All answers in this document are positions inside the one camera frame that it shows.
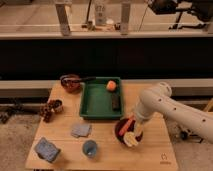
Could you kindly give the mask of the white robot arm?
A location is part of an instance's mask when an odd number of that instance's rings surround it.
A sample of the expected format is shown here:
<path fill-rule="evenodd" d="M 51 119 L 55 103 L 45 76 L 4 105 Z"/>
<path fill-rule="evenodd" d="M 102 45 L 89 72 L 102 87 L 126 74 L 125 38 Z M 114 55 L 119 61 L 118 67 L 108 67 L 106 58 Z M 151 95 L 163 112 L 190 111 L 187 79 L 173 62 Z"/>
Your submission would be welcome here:
<path fill-rule="evenodd" d="M 158 112 L 213 143 L 213 116 L 179 103 L 173 100 L 171 95 L 172 89 L 165 82 L 143 89 L 139 94 L 138 103 L 133 108 L 136 121 L 144 124 L 152 118 L 155 112 Z"/>

